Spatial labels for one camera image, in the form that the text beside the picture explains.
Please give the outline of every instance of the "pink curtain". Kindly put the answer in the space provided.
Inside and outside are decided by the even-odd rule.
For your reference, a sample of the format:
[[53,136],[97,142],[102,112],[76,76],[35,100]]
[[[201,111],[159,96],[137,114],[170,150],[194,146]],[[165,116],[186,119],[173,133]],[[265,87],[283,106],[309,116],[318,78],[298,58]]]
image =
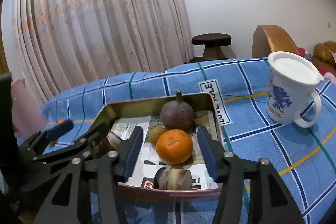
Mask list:
[[184,0],[13,1],[17,54],[39,104],[99,78],[193,57]]

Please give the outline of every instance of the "blue tablecloth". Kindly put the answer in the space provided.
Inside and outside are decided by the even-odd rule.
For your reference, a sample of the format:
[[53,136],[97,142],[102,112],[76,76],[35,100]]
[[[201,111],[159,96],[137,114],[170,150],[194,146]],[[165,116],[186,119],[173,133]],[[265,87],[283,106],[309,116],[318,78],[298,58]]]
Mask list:
[[[322,114],[310,129],[275,123],[266,113],[270,69],[267,59],[217,60],[180,65],[162,73],[136,72],[113,76],[66,90],[41,108],[47,128],[59,119],[71,119],[73,130],[49,146],[45,153],[73,143],[84,134],[99,110],[109,102],[198,93],[205,84],[218,89],[222,131],[226,149],[239,157],[266,157],[281,174],[306,223],[317,224],[336,197],[336,86],[324,81],[316,90]],[[311,119],[310,102],[303,116]],[[92,195],[92,214],[99,223],[97,196]],[[241,223],[247,222],[249,182],[243,198]],[[217,202],[148,203],[125,201],[128,223],[211,223]]]

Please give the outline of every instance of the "pitcher lid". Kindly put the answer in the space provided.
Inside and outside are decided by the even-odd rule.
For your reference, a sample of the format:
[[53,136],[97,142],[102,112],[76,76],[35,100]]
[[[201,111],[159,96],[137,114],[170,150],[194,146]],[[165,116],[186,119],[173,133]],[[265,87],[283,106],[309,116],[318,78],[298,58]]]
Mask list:
[[273,70],[300,84],[317,85],[324,80],[312,63],[291,52],[272,52],[268,62]]

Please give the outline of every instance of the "round stool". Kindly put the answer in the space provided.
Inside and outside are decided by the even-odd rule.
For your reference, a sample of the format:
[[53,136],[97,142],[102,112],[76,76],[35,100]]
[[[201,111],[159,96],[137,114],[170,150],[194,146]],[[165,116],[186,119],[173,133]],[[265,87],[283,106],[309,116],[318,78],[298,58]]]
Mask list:
[[231,37],[224,33],[207,33],[193,37],[191,43],[205,45],[203,60],[218,60],[225,58],[221,46],[231,45]]

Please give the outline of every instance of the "tray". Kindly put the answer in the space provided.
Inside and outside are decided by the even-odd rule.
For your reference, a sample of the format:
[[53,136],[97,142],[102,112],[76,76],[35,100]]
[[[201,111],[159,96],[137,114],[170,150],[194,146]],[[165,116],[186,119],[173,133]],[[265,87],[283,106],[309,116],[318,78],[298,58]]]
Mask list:
[[[128,100],[122,102],[109,103],[105,105],[95,117],[89,130],[102,122],[107,123],[112,128],[114,122],[120,118],[137,118],[145,116],[160,115],[161,108],[169,101],[175,100],[176,96],[157,97],[150,99]],[[217,139],[223,144],[223,135],[219,120],[214,107],[214,101],[209,93],[195,93],[183,95],[183,100],[193,108],[194,112],[210,110],[213,114]],[[178,200],[216,200],[221,192],[221,185],[210,190],[189,190],[170,191],[156,190],[134,187],[119,183],[118,186],[124,198],[131,198],[144,201],[178,201]]]

